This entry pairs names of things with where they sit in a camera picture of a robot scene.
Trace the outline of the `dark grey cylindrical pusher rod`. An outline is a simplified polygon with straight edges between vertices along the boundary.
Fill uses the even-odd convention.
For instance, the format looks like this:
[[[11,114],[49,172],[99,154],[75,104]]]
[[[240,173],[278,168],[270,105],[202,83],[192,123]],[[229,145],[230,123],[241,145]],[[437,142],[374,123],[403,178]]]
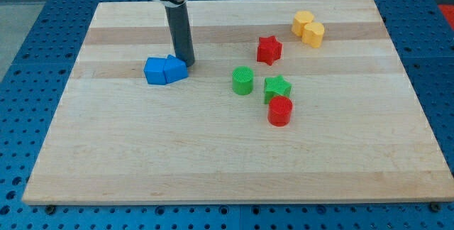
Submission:
[[[191,67],[195,63],[195,55],[187,4],[165,7],[165,10],[175,56],[182,60],[187,67]]]

